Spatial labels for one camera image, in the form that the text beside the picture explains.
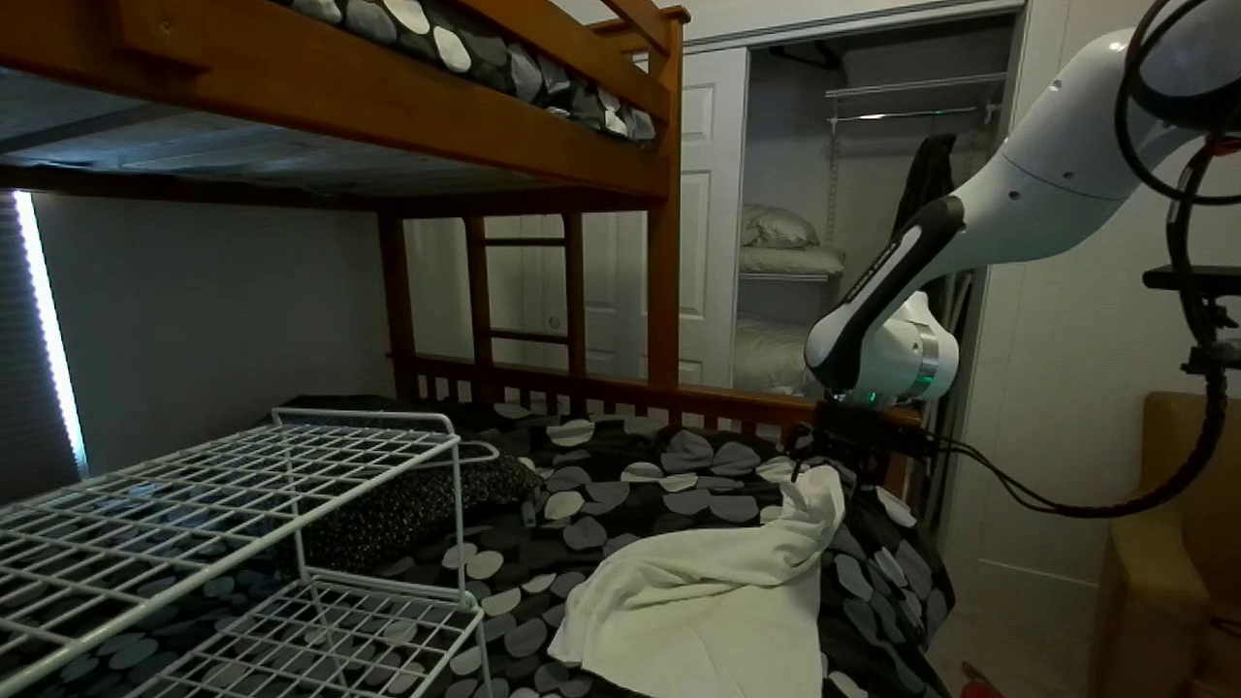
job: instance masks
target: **pillow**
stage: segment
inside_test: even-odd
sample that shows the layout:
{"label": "pillow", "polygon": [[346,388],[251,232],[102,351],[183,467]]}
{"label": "pillow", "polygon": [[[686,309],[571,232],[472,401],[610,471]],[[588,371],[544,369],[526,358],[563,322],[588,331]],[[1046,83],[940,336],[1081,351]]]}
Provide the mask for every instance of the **pillow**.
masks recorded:
{"label": "pillow", "polygon": [[815,228],[786,210],[750,205],[742,245],[744,250],[809,250]]}

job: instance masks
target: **white door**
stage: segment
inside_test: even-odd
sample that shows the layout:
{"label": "white door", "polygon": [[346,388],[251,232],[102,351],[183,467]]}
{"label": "white door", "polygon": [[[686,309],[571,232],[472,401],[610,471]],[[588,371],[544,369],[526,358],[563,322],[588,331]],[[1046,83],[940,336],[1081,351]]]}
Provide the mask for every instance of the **white door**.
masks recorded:
{"label": "white door", "polygon": [[[735,227],[750,52],[686,56],[682,75],[682,383],[731,383]],[[646,232],[641,212],[585,218],[588,371],[644,377]]]}

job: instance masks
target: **closet shelf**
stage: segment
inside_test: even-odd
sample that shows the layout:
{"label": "closet shelf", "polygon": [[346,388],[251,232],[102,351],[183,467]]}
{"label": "closet shelf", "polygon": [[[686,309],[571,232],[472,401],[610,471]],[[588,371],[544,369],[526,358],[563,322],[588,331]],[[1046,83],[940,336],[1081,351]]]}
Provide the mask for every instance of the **closet shelf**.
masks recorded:
{"label": "closet shelf", "polygon": [[442,414],[275,418],[0,507],[0,693],[457,445]]}
{"label": "closet shelf", "polygon": [[479,616],[469,599],[451,590],[306,569],[158,673],[136,698],[423,693]]}

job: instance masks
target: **closet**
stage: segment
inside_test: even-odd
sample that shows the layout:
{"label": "closet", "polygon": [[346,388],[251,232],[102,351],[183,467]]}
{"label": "closet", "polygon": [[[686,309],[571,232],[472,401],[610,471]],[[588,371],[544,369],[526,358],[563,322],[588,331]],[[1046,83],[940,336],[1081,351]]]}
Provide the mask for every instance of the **closet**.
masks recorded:
{"label": "closet", "polygon": [[[815,395],[815,320],[1002,145],[1013,38],[1015,15],[986,15],[750,48],[735,388]],[[962,287],[933,291],[941,322]]]}

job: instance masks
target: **floor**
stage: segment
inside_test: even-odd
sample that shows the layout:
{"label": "floor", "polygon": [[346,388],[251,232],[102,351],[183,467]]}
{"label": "floor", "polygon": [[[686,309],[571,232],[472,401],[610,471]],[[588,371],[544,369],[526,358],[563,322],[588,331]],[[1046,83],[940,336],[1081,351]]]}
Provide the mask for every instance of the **floor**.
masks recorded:
{"label": "floor", "polygon": [[932,661],[955,698],[967,692],[967,665],[972,665],[1002,698],[1087,698],[1087,638],[1029,631],[959,605],[940,627]]}

